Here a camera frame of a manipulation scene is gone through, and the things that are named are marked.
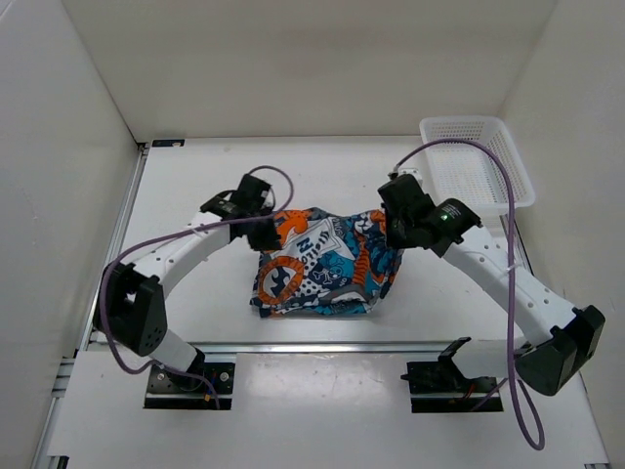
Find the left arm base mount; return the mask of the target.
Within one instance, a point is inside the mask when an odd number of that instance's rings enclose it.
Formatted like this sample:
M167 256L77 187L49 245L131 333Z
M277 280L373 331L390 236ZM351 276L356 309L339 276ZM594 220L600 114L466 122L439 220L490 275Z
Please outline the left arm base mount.
M197 370L204 381L166 371L154 365L149 372L144 398L145 409L231 410L235 362L207 358Z

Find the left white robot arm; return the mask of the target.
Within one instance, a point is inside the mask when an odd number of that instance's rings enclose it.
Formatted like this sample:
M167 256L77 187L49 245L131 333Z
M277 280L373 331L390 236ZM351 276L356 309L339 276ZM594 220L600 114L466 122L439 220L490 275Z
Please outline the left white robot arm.
M212 389L204 353L169 328L166 299L196 267L239 237L255 251L278 248L275 203L271 184L249 171L235 189L204 202L182 231L142 241L108 264L93 325L125 372L157 366L184 392ZM130 367L121 347L146 357L146 366Z

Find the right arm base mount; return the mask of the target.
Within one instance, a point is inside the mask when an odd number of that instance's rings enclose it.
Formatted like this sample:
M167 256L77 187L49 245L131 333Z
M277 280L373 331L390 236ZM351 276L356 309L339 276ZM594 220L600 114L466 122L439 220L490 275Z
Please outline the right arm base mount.
M501 412L493 377L467 379L449 374L441 362L408 362L400 379L408 385L413 414Z

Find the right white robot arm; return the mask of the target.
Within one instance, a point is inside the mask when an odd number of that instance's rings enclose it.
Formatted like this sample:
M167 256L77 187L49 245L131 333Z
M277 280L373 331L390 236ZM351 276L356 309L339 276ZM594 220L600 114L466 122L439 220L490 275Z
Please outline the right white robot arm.
M477 213L449 198L435 204L414 176L396 176L379 188L387 244L421 248L458 269L509 314L525 346L510 347L517 376L532 390L554 396L596 353L605 317L595 306L573 305L524 267L514 266Z

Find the colourful patterned shorts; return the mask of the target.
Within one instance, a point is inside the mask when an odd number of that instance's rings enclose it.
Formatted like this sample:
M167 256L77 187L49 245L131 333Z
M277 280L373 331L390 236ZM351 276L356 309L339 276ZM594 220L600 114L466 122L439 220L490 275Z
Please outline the colourful patterned shorts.
M274 224L281 247L260 254L250 299L260 317L362 315L390 292L403 251L387 245L382 210L284 210Z

